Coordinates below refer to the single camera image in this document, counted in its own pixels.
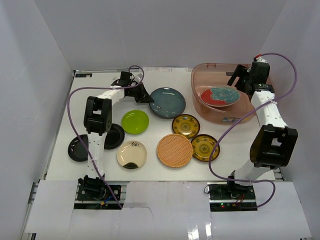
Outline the blue floral ceramic plate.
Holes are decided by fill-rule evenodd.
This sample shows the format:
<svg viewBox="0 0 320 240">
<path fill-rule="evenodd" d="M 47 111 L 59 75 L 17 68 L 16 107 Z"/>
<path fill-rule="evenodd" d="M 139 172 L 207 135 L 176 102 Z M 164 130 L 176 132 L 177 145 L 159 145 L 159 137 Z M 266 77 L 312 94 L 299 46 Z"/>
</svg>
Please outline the blue floral ceramic plate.
<svg viewBox="0 0 320 240">
<path fill-rule="evenodd" d="M 184 96 L 174 88 L 160 87 L 150 95 L 154 102 L 149 103 L 151 111 L 162 119 L 174 119 L 186 108 Z"/>
</svg>

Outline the red and teal plate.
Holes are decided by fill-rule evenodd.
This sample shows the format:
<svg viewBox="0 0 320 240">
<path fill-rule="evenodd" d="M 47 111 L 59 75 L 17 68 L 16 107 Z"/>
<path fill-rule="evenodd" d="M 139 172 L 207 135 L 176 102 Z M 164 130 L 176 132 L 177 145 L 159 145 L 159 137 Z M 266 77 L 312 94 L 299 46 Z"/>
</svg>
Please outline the red and teal plate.
<svg viewBox="0 0 320 240">
<path fill-rule="evenodd" d="M 235 104 L 241 95 L 232 87 L 212 87 L 200 94 L 200 100 L 211 107 L 227 107 Z"/>
</svg>

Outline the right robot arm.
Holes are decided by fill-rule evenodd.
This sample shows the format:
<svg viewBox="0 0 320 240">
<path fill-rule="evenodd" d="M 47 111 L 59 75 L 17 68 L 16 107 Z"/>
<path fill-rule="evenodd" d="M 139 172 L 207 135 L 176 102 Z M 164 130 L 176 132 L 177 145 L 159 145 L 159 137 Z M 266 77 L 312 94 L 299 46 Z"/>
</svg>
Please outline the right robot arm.
<svg viewBox="0 0 320 240">
<path fill-rule="evenodd" d="M 251 144 L 248 161 L 230 175 L 226 195 L 236 200 L 263 174 L 288 165 L 298 139 L 298 132 L 288 127 L 278 110 L 275 91 L 267 83 L 270 65 L 256 56 L 250 67 L 238 65 L 228 85 L 245 93 L 256 115 L 260 130 Z"/>
</svg>

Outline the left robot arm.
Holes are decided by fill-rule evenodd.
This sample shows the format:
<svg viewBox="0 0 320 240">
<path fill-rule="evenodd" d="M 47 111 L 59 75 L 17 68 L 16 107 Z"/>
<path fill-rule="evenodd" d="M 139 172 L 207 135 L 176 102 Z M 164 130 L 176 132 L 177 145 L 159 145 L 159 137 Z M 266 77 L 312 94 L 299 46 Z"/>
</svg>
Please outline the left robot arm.
<svg viewBox="0 0 320 240">
<path fill-rule="evenodd" d="M 103 161 L 104 144 L 112 127 L 112 107 L 125 97 L 134 98 L 138 104 L 153 103 L 154 99 L 144 87 L 145 73 L 134 76 L 130 70 L 122 71 L 120 78 L 97 96 L 86 100 L 83 124 L 87 132 L 88 167 L 105 182 Z"/>
</svg>

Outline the pink translucent plastic bin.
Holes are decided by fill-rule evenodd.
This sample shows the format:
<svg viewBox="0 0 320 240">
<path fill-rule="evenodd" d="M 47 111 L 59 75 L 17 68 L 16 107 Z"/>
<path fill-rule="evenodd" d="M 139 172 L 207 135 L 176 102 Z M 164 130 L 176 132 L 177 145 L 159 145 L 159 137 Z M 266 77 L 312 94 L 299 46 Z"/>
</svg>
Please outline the pink translucent plastic bin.
<svg viewBox="0 0 320 240">
<path fill-rule="evenodd" d="M 191 72 L 192 102 L 197 113 L 205 120 L 231 125 L 254 109 L 249 97 L 239 92 L 239 99 L 227 106 L 212 106 L 202 101 L 201 94 L 208 89 L 227 87 L 237 65 L 228 63 L 201 63 Z"/>
</svg>

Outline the green glossy plate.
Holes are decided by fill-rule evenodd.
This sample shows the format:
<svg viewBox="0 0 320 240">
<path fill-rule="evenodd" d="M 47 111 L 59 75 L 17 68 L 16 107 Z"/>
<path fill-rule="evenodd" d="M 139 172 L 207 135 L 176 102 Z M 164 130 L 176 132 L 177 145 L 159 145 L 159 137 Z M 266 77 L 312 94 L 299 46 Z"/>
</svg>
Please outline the green glossy plate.
<svg viewBox="0 0 320 240">
<path fill-rule="evenodd" d="M 129 134 L 141 134 L 149 126 L 149 117 L 142 110 L 131 110 L 122 117 L 121 126 Z"/>
</svg>

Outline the black label sticker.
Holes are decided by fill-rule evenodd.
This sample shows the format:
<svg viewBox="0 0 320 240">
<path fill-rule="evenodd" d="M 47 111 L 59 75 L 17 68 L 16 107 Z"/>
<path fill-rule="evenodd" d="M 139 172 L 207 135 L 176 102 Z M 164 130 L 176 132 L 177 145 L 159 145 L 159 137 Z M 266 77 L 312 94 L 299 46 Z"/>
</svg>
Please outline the black label sticker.
<svg viewBox="0 0 320 240">
<path fill-rule="evenodd" d="M 76 73 L 75 74 L 75 78 L 91 78 L 92 77 L 92 73 Z"/>
</svg>

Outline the black plate right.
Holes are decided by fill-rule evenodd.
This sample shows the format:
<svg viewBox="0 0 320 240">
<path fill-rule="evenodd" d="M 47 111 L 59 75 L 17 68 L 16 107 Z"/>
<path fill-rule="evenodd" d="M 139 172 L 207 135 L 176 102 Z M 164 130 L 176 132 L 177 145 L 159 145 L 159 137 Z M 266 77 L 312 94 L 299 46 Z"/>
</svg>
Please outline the black plate right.
<svg viewBox="0 0 320 240">
<path fill-rule="evenodd" d="M 110 130 L 107 132 L 105 141 L 104 141 L 104 149 L 105 150 L 113 150 L 118 148 L 125 139 L 125 131 L 124 129 L 116 124 L 113 123 L 111 125 Z"/>
</svg>

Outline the yellow patterned plate upper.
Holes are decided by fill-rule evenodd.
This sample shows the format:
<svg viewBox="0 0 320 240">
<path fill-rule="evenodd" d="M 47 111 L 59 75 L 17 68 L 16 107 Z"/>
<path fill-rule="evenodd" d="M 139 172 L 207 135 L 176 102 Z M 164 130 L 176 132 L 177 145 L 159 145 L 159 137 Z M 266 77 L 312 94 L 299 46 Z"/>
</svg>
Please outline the yellow patterned plate upper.
<svg viewBox="0 0 320 240">
<path fill-rule="evenodd" d="M 171 128 L 175 134 L 192 139 L 200 132 L 201 126 L 198 119 L 193 115 L 181 114 L 173 119 Z"/>
</svg>

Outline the yellow patterned plate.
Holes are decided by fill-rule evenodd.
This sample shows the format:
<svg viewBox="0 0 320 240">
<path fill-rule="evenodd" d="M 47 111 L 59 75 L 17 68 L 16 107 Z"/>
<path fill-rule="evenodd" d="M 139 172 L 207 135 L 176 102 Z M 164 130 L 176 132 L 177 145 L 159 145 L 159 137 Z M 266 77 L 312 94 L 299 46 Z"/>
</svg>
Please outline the yellow patterned plate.
<svg viewBox="0 0 320 240">
<path fill-rule="evenodd" d="M 175 134 L 192 139 L 200 132 L 201 126 L 198 119 L 193 115 L 181 114 L 173 119 L 171 128 Z"/>
<path fill-rule="evenodd" d="M 208 134 L 199 134 L 191 140 L 192 156 L 201 162 L 208 162 L 217 140 Z"/>
</svg>

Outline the cream ceramic plate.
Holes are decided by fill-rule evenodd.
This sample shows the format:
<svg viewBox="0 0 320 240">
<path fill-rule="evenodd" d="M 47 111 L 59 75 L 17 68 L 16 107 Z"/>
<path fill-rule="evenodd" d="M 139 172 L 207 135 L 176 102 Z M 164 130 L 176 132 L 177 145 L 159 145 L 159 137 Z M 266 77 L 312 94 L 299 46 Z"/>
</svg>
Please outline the cream ceramic plate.
<svg viewBox="0 0 320 240">
<path fill-rule="evenodd" d="M 117 151 L 117 161 L 125 169 L 138 169 L 147 161 L 148 152 L 145 145 L 139 141 L 127 141 Z"/>
</svg>

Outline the yellow patterned plate lower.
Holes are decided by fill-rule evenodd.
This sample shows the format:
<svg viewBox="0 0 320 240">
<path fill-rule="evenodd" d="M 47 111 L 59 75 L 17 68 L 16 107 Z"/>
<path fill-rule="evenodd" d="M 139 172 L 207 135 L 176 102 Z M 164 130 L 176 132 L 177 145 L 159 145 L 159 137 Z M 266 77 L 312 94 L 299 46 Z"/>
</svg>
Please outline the yellow patterned plate lower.
<svg viewBox="0 0 320 240">
<path fill-rule="evenodd" d="M 201 162 L 208 162 L 217 140 L 208 134 L 199 134 L 191 140 L 192 156 Z"/>
</svg>

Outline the black plate left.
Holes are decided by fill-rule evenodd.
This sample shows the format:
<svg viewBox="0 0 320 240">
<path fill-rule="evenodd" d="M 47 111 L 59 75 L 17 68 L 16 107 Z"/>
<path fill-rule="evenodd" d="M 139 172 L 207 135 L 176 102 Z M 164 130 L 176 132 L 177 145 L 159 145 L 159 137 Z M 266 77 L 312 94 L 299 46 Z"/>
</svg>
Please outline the black plate left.
<svg viewBox="0 0 320 240">
<path fill-rule="evenodd" d="M 88 153 L 78 137 L 75 137 L 68 145 L 68 156 L 75 162 L 82 163 L 88 160 Z"/>
</svg>

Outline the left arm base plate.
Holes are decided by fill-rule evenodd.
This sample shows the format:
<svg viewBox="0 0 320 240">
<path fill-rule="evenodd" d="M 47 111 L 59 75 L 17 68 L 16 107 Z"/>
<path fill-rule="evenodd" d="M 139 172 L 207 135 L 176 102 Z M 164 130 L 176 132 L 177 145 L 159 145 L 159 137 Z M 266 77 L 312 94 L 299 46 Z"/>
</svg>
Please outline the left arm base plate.
<svg viewBox="0 0 320 240">
<path fill-rule="evenodd" d="M 79 185 L 73 208 L 75 210 L 121 210 L 124 205 L 121 202 L 122 186 L 111 185 L 110 187 L 121 206 L 118 205 L 106 186 L 94 190 L 93 188 Z"/>
</svg>

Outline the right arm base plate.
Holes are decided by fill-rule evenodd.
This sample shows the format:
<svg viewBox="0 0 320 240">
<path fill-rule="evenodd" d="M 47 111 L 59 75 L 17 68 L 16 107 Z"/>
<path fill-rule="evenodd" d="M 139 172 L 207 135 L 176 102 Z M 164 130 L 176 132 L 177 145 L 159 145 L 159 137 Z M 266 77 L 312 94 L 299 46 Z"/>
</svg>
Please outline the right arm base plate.
<svg viewBox="0 0 320 240">
<path fill-rule="evenodd" d="M 203 192 L 208 195 L 211 212 L 257 211 L 252 186 L 231 186 L 227 183 L 208 183 Z"/>
</svg>

